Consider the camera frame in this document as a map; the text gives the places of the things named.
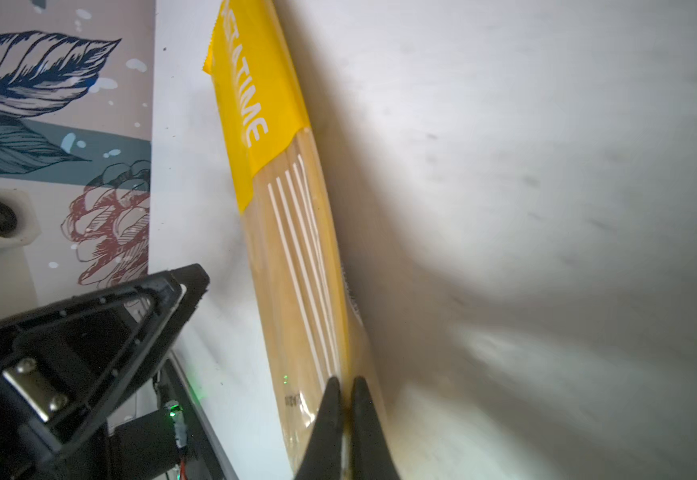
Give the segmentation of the yellow pasta bag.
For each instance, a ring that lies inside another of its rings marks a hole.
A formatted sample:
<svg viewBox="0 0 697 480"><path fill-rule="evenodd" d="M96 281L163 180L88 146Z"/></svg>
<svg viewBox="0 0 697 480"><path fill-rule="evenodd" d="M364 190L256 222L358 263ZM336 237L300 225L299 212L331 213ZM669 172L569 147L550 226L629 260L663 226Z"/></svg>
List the yellow pasta bag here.
<svg viewBox="0 0 697 480"><path fill-rule="evenodd" d="M299 470L324 390L378 388L370 340L344 279L326 181L298 76L270 1L225 1L212 77L242 218L280 428Z"/></svg>

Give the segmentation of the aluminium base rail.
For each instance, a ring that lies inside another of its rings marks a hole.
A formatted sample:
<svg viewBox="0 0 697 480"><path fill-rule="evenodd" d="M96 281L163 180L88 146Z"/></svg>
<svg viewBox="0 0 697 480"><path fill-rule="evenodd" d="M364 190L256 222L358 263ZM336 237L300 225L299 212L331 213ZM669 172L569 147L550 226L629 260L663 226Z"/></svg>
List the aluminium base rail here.
<svg viewBox="0 0 697 480"><path fill-rule="evenodd" d="M172 479L238 479L200 400L176 360L168 356L152 378L158 405L170 412L176 428L178 464Z"/></svg>

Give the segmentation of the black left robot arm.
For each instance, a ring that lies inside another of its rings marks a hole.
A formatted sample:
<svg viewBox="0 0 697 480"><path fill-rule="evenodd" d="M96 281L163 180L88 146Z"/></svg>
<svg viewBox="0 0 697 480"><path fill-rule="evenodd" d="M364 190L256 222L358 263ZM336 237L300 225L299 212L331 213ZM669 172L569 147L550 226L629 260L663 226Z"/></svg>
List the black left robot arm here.
<svg viewBox="0 0 697 480"><path fill-rule="evenodd" d="M209 283L192 264L0 320L0 479L154 479L179 464L176 409L108 420Z"/></svg>

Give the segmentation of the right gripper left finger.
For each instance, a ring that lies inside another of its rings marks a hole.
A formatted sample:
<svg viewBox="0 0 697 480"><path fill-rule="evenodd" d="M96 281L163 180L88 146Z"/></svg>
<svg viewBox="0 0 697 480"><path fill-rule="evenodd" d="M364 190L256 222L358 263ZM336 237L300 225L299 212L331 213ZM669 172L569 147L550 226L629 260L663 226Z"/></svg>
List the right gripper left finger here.
<svg viewBox="0 0 697 480"><path fill-rule="evenodd" d="M344 406L340 380L330 378L312 426L312 435L296 480L338 480L342 478L342 436Z"/></svg>

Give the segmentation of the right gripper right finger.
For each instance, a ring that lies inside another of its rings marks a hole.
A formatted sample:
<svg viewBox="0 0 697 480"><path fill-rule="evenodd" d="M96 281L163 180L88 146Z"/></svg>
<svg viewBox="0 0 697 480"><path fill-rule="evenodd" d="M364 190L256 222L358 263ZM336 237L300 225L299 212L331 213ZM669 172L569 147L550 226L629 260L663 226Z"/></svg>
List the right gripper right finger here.
<svg viewBox="0 0 697 480"><path fill-rule="evenodd" d="M352 470L358 480L400 480L367 380L354 380L351 396Z"/></svg>

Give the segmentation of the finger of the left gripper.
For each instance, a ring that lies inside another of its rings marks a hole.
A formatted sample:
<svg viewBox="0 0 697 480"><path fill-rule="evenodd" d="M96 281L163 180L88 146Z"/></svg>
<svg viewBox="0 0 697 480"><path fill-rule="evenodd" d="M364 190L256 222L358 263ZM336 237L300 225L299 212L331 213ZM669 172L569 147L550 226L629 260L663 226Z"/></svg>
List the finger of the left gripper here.
<svg viewBox="0 0 697 480"><path fill-rule="evenodd" d="M178 281L180 286L186 288L186 292L182 294L182 298L178 302L178 307L174 310L174 315L170 318L172 333L178 336L208 291L210 276L200 264L195 263L172 270L172 277Z"/></svg>
<svg viewBox="0 0 697 480"><path fill-rule="evenodd" d="M180 298L150 281L0 321L0 479L154 479L178 463L170 414L108 420L158 370Z"/></svg>

